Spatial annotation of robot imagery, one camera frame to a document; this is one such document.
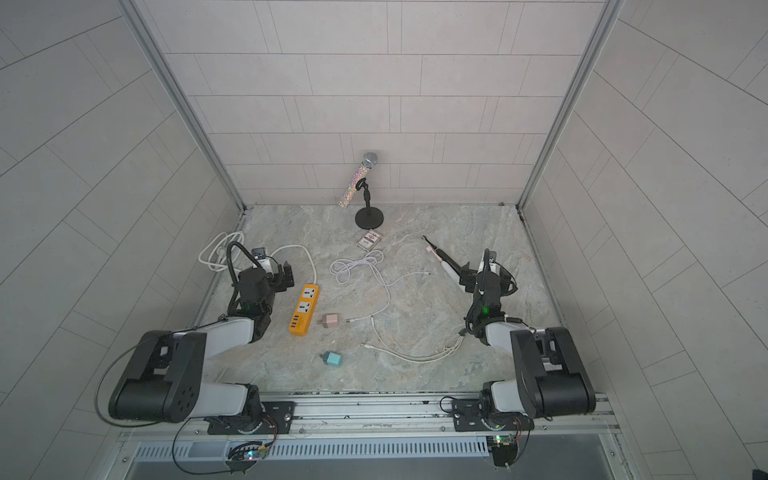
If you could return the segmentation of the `orange power strip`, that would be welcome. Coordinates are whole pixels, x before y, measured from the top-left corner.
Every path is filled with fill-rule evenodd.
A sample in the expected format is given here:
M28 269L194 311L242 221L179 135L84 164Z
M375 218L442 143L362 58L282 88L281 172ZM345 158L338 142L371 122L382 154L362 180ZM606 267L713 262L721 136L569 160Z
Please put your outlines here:
M319 295L319 286L306 284L289 323L289 332L294 336L305 336L312 323Z

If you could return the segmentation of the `teal charger adapter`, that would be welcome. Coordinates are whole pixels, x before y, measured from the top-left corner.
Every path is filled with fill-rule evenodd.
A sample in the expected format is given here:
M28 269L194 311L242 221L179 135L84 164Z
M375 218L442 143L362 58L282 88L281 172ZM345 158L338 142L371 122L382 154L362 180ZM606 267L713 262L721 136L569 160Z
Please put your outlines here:
M339 353L326 351L321 355L321 359L326 365L339 367L342 363L342 356Z

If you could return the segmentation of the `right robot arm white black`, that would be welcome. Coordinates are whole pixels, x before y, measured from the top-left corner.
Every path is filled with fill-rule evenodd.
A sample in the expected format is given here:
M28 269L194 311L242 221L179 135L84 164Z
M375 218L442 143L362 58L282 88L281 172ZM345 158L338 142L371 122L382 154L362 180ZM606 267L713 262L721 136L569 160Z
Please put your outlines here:
M513 431L534 428L537 418L588 414L596 396L583 361L565 327L534 328L507 315L502 300L518 290L515 277L483 252L479 267L458 265L441 249L435 250L444 270L473 301L459 336L472 336L483 345L509 353L514 377L483 384L477 399L451 400L447 411L458 431Z

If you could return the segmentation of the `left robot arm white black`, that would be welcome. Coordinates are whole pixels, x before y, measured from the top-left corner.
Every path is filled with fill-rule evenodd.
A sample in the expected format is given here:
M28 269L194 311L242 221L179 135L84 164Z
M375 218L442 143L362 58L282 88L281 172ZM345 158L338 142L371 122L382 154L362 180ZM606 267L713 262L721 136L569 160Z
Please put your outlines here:
M216 321L170 331L153 330L122 354L127 364L98 417L120 428L201 419L213 435L281 434L290 429L291 402L263 402L257 386L208 382L206 360L261 340L274 299L294 285L292 267L263 249L237 241L225 251L232 296Z

